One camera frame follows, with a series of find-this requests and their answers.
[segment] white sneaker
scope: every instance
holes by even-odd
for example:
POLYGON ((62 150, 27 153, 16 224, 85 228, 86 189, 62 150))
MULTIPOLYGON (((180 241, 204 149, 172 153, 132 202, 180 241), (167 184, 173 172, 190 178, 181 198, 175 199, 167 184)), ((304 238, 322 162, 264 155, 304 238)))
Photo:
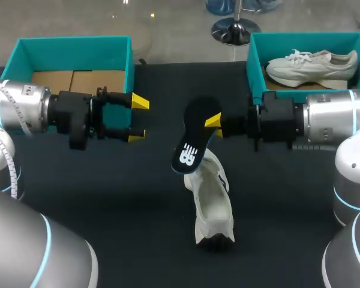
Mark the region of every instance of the white sneaker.
POLYGON ((325 50, 315 54, 295 50, 285 58, 271 60, 266 72, 270 78, 288 87, 315 82, 331 89, 347 89, 357 68, 356 51, 336 55, 325 50))
POLYGON ((229 184, 221 163, 209 149, 205 151, 199 168, 184 175, 184 184, 193 192, 196 206, 196 243, 219 235, 234 242, 229 184))

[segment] black table surface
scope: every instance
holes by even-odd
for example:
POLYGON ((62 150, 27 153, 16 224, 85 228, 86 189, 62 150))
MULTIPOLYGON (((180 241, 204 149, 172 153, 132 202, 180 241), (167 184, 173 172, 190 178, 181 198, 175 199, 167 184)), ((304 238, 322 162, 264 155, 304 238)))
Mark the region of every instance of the black table surface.
POLYGON ((288 151, 245 136, 213 138, 227 173, 236 243, 195 247, 191 192, 170 166, 189 99, 212 95, 225 115, 245 113, 245 63, 138 65, 135 92, 151 102, 133 124, 145 140, 90 140, 85 152, 53 133, 14 136, 24 202, 81 235, 106 287, 322 287, 321 260, 338 231, 333 152, 288 151))

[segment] cardboard box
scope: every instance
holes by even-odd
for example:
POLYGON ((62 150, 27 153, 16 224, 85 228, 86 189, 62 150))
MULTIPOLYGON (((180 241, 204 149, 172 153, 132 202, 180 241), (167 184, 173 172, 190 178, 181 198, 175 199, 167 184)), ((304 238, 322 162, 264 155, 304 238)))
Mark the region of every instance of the cardboard box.
POLYGON ((48 86, 53 94, 60 91, 96 95, 98 87, 107 87, 109 92, 123 92, 124 71, 35 71, 32 83, 48 86))
POLYGON ((36 71, 32 75, 31 82, 50 88, 52 94, 60 91, 69 91, 73 71, 36 71))

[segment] new balance logo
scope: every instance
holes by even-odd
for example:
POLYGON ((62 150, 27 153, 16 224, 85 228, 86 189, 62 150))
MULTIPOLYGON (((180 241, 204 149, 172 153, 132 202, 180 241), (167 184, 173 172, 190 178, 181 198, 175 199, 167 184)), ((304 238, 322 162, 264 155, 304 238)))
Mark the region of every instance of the new balance logo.
POLYGON ((192 146, 185 144, 184 150, 180 154, 180 162, 188 166, 192 166, 194 158, 197 154, 197 149, 194 149, 192 146))

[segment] teal box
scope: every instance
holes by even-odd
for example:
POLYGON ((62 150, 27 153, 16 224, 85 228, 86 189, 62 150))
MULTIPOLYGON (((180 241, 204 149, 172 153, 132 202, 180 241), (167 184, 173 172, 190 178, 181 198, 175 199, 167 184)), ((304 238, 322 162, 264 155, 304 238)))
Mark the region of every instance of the teal box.
MULTIPOLYGON (((18 39, 1 79, 30 82, 34 71, 123 70, 124 91, 133 91, 134 60, 129 36, 18 39)), ((129 127, 131 110, 107 105, 104 124, 129 127)))
MULTIPOLYGON (((357 88, 360 89, 360 33, 324 32, 324 33, 253 33, 247 60, 247 75, 253 97, 262 97, 266 88, 261 66, 275 58, 283 58, 293 53, 330 51, 334 54, 348 54, 352 50, 358 53, 357 88)), ((308 94, 329 93, 338 90, 278 90, 280 98, 293 98, 303 103, 308 94)))

